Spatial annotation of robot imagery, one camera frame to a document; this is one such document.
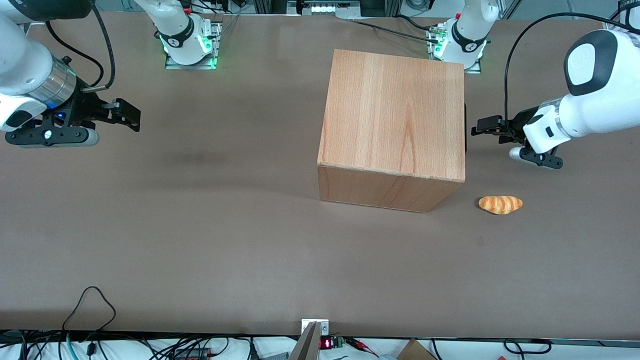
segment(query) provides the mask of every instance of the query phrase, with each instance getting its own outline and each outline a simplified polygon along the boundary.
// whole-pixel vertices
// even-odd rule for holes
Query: metal mounting plate
[[[310,322],[320,322],[322,325],[322,336],[327,336],[329,335],[329,320],[327,319],[302,319],[302,326],[300,329],[300,334],[302,334],[303,332],[305,332],[305,329],[307,328],[307,325],[309,325]]]

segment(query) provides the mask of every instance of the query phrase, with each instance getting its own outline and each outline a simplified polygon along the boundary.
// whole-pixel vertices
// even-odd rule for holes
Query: wire
[[[111,41],[109,40],[109,33],[107,32],[107,28],[105,27],[104,22],[102,21],[100,12],[98,11],[98,8],[95,7],[95,4],[92,4],[92,9],[93,9],[93,13],[95,14],[95,18],[98,20],[98,24],[100,24],[100,30],[102,30],[102,35],[104,36],[104,43],[107,45],[107,51],[109,52],[109,62],[111,63],[111,75],[109,77],[109,81],[104,85],[104,87],[108,89],[109,87],[111,87],[111,85],[113,85],[113,81],[116,78],[116,60],[115,60],[115,57],[113,56],[113,48],[111,47]]]
[[[540,22],[547,20],[547,19],[552,19],[554,17],[561,17],[561,16],[575,16],[575,17],[582,17],[585,19],[591,19],[591,20],[595,20],[595,21],[600,21],[600,22],[604,22],[606,24],[611,24],[611,25],[615,25],[618,26],[622,29],[625,29],[631,33],[635,33],[638,34],[640,33],[639,30],[633,28],[632,26],[628,26],[626,24],[621,24],[620,22],[617,21],[613,21],[610,19],[606,19],[604,17],[599,17],[599,16],[595,16],[595,15],[590,15],[590,14],[586,14],[586,13],[573,13],[573,12],[562,12],[562,13],[553,13],[547,16],[543,16],[540,19],[532,22],[531,24],[529,24],[519,35],[518,38],[516,38],[516,41],[513,43],[513,46],[511,46],[511,50],[509,52],[509,56],[507,57],[507,63],[504,66],[504,123],[505,123],[505,127],[507,130],[507,133],[509,133],[509,136],[514,139],[514,141],[516,142],[520,142],[522,143],[524,141],[524,139],[519,139],[517,138],[514,134],[513,134],[513,130],[511,129],[511,127],[509,126],[509,90],[508,90],[508,79],[509,79],[509,64],[511,63],[511,58],[513,57],[513,52],[516,49],[516,46],[518,46],[518,43],[520,42],[520,39],[522,39],[522,37],[527,33],[527,31],[529,31],[531,28],[533,28],[535,25],[539,24]]]
[[[516,348],[518,349],[516,350],[512,350],[510,349],[507,344],[514,344],[516,345]],[[514,354],[514,355],[520,355],[520,359],[521,360],[525,360],[524,359],[524,355],[525,354],[530,354],[530,355],[543,355],[546,354],[548,352],[551,351],[551,341],[545,340],[545,344],[547,345],[547,348],[545,350],[540,350],[540,351],[523,351],[522,347],[520,346],[520,344],[518,344],[517,341],[515,341],[514,339],[505,339],[502,342],[502,346],[504,347],[504,350],[507,350],[508,352]]]
[[[436,358],[438,360],[442,360],[440,353],[438,352],[438,347],[436,346],[436,339],[431,338],[431,343],[433,344],[433,352],[436,353]]]
[[[355,348],[356,350],[359,350],[359,351],[362,351],[362,352],[367,352],[367,353],[369,353],[369,354],[371,354],[371,355],[374,355],[374,356],[376,356],[376,357],[379,357],[379,355],[378,355],[378,354],[376,354],[376,352],[375,352],[375,351],[371,350],[371,348],[370,348],[370,347],[368,347],[368,346],[367,346],[365,343],[363,343],[362,341],[360,341],[360,340],[356,340],[355,338],[352,338],[352,337],[350,337],[350,336],[343,336],[342,338],[344,339],[344,342],[345,342],[347,345],[349,345],[349,346],[351,346],[351,347]]]
[[[107,354],[104,353],[104,349],[102,348],[102,343],[100,342],[100,340],[97,340],[97,343],[98,347],[100,348],[100,352],[102,353],[102,357],[104,357],[104,360],[109,360]]]
[[[243,12],[243,11],[245,11],[245,10],[246,10],[246,9],[244,9],[244,8],[240,9],[240,10],[238,11],[238,13],[236,14],[236,16],[234,16],[234,18],[233,18],[233,19],[231,19],[231,21],[227,24],[227,26],[225,26],[225,27],[222,29],[222,31],[220,31],[220,35],[219,35],[219,36],[222,36],[222,34],[224,34],[224,33],[225,33],[225,31],[226,31],[226,30],[227,30],[231,25],[233,25],[233,23],[238,19],[238,17],[240,17],[240,13],[242,13],[242,12]]]
[[[69,337],[69,333],[67,333],[67,348],[69,349],[69,352],[71,353],[71,357],[73,357],[74,360],[78,360],[78,356],[76,355],[76,351],[71,346],[71,338]]]
[[[216,357],[216,356],[222,354],[228,347],[229,347],[229,338],[227,338],[227,344],[225,345],[225,347],[223,347],[222,350],[220,350],[217,354],[213,354],[211,357]]]
[[[397,14],[395,17],[400,18],[400,19],[404,19],[407,20],[411,25],[413,25],[416,28],[419,28],[420,30],[424,30],[424,31],[429,31],[430,28],[432,28],[433,26],[436,25],[431,25],[431,26],[421,26],[418,25],[415,21],[413,21],[413,19],[411,19],[409,16],[405,16],[401,13]]]
[[[107,298],[104,296],[104,294],[102,293],[102,290],[100,290],[100,288],[98,288],[97,286],[87,286],[86,289],[84,289],[84,291],[82,292],[82,294],[80,295],[80,299],[78,299],[78,303],[76,304],[76,306],[74,307],[74,309],[71,311],[71,313],[67,316],[67,318],[65,319],[65,321],[62,323],[62,330],[63,331],[67,331],[67,329],[65,328],[65,326],[67,325],[67,322],[69,321],[69,319],[71,319],[71,317],[76,313],[76,311],[78,310],[78,308],[80,307],[80,303],[82,302],[84,296],[87,294],[87,292],[91,289],[95,289],[96,291],[98,291],[98,293],[100,293],[100,296],[102,297],[102,299],[104,300],[104,302],[111,308],[111,311],[113,312],[113,315],[111,316],[111,319],[109,319],[109,321],[107,321],[106,323],[104,323],[104,325],[100,326],[95,332],[101,331],[102,329],[105,328],[105,326],[111,324],[111,322],[116,318],[116,308],[113,307],[113,305],[109,302],[109,300],[107,300]]]
[[[417,37],[415,35],[410,35],[410,34],[406,34],[406,33],[401,33],[400,31],[382,28],[381,26],[374,25],[374,24],[368,24],[366,22],[360,22],[360,21],[356,21],[356,20],[347,20],[347,21],[354,22],[354,23],[360,24],[360,25],[366,25],[366,26],[372,27],[374,29],[379,29],[379,30],[386,31],[386,32],[389,32],[389,33],[392,33],[392,34],[400,35],[402,37],[414,38],[416,40],[421,40],[421,41],[425,41],[425,42],[432,42],[434,44],[438,42],[435,39]]]
[[[69,50],[73,51],[74,53],[76,53],[76,54],[78,54],[78,55],[82,56],[83,58],[85,58],[85,59],[87,59],[87,60],[89,60],[90,62],[94,63],[94,64],[95,64],[95,66],[97,66],[97,67],[98,67],[98,70],[100,71],[100,74],[98,75],[98,79],[97,79],[96,81],[94,81],[94,82],[93,82],[91,85],[89,85],[89,86],[93,87],[93,86],[97,85],[97,84],[102,80],[102,77],[104,76],[104,67],[102,67],[102,64],[101,64],[98,60],[96,60],[96,59],[92,58],[91,56],[89,56],[89,55],[87,55],[87,54],[83,53],[82,51],[80,51],[80,50],[76,49],[75,47],[73,47],[73,46],[71,46],[71,45],[67,44],[64,40],[62,40],[62,39],[58,36],[58,34],[56,34],[56,32],[53,30],[53,28],[51,27],[51,22],[50,22],[50,21],[45,22],[45,25],[47,26],[47,30],[49,30],[49,34],[51,34],[51,36],[53,37],[53,39],[55,39],[55,41],[57,41],[60,45],[62,45],[62,46],[64,46],[64,47],[66,47],[67,49],[69,49]]]

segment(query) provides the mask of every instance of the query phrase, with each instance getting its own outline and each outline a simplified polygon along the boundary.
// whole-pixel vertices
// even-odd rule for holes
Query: brown table
[[[219,69],[164,70],[145,14],[104,18],[118,75],[101,97],[138,106],[142,131],[98,124],[93,148],[0,143],[1,328],[60,328],[94,284],[118,309],[112,330],[294,334],[322,316],[360,336],[640,340],[640,129],[563,145],[556,172],[470,138],[467,182],[427,214],[321,202],[333,50],[424,57],[424,45],[333,17],[247,16]],[[525,24],[496,24],[483,74],[467,76],[469,127],[502,112]],[[108,63],[92,16],[54,26]],[[511,65],[514,114],[566,93],[564,55],[596,27],[531,31]],[[44,27],[32,36],[70,54]],[[70,55],[91,81],[93,65]],[[475,207],[484,195],[525,205],[499,217]],[[109,314],[95,294],[83,313],[72,328]]]

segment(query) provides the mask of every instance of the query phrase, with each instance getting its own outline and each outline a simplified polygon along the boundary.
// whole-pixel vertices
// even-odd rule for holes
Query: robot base
[[[218,66],[218,51],[220,50],[220,34],[222,32],[221,22],[211,22],[211,30],[205,29],[205,36],[211,37],[210,40],[206,39],[203,43],[205,47],[211,47],[211,52],[207,54],[202,60],[192,65],[180,65],[173,61],[169,54],[166,53],[166,61],[164,62],[165,69],[180,69],[180,70],[214,70]]]

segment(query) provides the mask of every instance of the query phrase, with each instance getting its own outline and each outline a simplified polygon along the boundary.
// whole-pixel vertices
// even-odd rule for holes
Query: wood grain
[[[428,211],[465,180],[460,64],[335,50],[320,199]]]
[[[464,181],[462,65],[335,50],[318,162]]]
[[[427,212],[462,183],[318,166],[320,199]]]

